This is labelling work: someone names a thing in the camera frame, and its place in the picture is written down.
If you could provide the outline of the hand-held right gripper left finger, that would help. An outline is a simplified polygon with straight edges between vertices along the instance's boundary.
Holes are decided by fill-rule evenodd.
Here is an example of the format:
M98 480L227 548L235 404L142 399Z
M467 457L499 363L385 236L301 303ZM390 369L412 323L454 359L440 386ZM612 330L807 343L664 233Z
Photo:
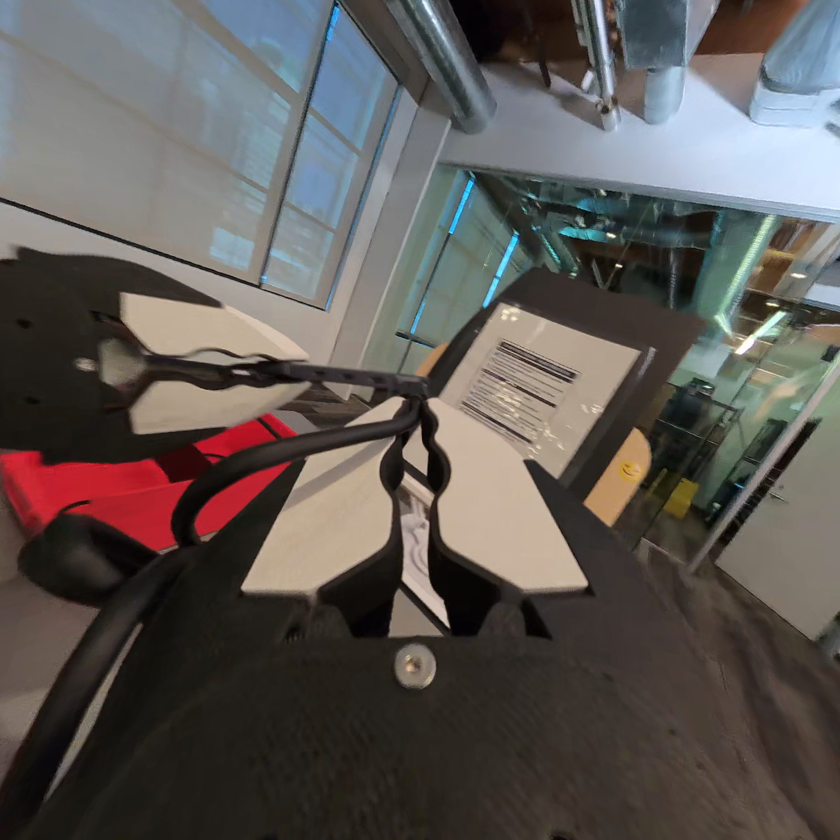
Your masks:
M397 496L410 435L309 457L241 592L334 606L354 636L387 636L403 575Z

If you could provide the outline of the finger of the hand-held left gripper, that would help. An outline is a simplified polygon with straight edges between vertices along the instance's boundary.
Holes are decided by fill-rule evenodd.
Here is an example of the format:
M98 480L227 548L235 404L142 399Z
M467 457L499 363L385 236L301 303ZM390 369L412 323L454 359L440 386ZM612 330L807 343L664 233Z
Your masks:
M129 429L136 435L151 435L236 427L283 407L309 387L308 382L292 382L211 390L145 374L128 410Z
M228 306L210 307L122 293L120 320L149 351L187 357L211 351L238 359L307 361L308 353L285 334Z

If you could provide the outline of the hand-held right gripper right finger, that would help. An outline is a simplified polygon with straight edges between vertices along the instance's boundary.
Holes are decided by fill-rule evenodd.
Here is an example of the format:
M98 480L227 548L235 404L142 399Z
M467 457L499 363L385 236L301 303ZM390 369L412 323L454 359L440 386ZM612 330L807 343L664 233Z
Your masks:
M586 593L589 582L527 461L504 437L437 398L423 405L429 508L427 566L450 632L475 636L509 605L527 629L535 597Z

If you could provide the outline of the dark grey usb hub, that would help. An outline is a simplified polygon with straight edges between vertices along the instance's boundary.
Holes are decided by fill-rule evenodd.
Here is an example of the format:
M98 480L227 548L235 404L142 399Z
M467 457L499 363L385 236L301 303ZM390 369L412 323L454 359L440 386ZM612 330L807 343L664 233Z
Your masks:
M259 360L220 364L146 355L137 384L142 393L152 384L178 383L205 391L226 391L237 385L265 389L273 385L336 384L370 387L391 396L430 396L428 379L413 374L365 371L300 361Z

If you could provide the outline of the wooden panel with smiley sticker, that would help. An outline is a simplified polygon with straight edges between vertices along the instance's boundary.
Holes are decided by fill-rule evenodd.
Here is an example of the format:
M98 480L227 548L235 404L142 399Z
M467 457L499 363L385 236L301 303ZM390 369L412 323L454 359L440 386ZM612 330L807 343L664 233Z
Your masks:
M584 501L584 507L606 526L616 524L652 465L645 435L634 427Z

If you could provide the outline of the red plastic bin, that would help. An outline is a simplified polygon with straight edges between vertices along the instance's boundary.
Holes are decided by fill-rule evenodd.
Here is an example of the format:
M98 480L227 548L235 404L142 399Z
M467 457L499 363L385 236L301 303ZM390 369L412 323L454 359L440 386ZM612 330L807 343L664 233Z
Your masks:
M297 432L266 414L157 458L117 465L46 465L34 451L2 455L2 489L28 536L61 512L106 522L156 551L175 545L171 519L184 491L216 463Z

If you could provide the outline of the printed paper sheet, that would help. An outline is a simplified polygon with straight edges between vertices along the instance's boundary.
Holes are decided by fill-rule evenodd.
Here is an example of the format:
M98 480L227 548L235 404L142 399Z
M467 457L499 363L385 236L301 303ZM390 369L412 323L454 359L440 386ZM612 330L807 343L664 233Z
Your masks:
M581 374L499 340L479 366L458 408L520 447L535 447L551 429L565 395Z

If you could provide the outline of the black framed whiteboard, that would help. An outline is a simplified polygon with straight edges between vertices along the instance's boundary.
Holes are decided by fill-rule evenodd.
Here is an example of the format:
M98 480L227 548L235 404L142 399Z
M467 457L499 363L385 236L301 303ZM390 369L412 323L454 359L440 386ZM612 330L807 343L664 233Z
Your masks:
M499 340L577 370L579 380L535 447L503 438L584 501L706 326L689 311L533 268L447 343L430 371L430 394L459 410Z

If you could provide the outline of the yellow floor sign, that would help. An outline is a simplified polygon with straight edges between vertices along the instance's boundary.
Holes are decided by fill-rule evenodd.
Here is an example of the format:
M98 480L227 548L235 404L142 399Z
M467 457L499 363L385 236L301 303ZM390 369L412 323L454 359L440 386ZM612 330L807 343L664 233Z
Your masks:
M661 512L676 520L683 520L699 489L699 485L687 478L681 478L668 496Z

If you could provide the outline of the large window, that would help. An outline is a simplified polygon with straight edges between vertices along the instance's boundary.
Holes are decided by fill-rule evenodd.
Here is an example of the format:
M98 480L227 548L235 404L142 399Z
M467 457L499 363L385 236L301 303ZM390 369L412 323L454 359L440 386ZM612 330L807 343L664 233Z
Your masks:
M401 93L344 2L2 1L2 200L325 310Z

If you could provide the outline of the grey door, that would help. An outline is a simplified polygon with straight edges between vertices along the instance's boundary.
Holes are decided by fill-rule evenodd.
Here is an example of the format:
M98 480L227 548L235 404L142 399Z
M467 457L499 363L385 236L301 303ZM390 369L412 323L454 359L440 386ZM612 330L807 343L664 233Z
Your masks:
M839 609L839 419L825 416L717 560L815 642Z

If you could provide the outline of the glass partition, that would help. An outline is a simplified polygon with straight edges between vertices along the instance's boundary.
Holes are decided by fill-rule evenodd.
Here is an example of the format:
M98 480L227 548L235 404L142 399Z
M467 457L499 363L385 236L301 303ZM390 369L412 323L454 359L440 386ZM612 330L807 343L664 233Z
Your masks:
M704 319L640 420L652 465L617 526L689 562L834 365L824 334L838 316L802 290L837 247L838 226L808 218L440 164L395 268L377 358L415 372L534 267ZM681 478L699 489L676 520L661 511Z

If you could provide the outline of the silver pipe fitting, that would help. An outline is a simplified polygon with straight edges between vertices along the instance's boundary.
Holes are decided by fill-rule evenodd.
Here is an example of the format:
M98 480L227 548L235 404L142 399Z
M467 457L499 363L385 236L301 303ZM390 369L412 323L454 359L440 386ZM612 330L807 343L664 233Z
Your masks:
M595 105L601 118L602 129L613 132L620 122L620 107L616 91L615 57L611 30L603 1L572 1L574 27L579 43L589 60L588 86L595 90Z

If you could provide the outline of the round spiral metal duct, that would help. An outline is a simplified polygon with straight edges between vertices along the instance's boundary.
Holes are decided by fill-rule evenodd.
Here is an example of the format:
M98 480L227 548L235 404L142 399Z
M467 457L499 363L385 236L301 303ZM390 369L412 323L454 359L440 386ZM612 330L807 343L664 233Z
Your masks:
M461 132L478 134L497 102L448 1L386 1Z

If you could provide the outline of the rectangular metal duct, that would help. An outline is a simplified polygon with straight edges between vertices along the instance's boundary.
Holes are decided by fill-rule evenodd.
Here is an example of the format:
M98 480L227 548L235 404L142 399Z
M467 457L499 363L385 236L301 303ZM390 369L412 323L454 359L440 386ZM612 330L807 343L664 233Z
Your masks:
M719 1L622 1L616 6L624 66L645 70L646 123L669 121L683 102L687 72Z

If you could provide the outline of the tapered metal duct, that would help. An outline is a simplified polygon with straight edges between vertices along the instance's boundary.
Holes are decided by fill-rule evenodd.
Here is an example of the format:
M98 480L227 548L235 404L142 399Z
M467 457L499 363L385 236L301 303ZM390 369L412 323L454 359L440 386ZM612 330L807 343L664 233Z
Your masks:
M839 2L811 1L764 55L749 103L759 125L839 126Z

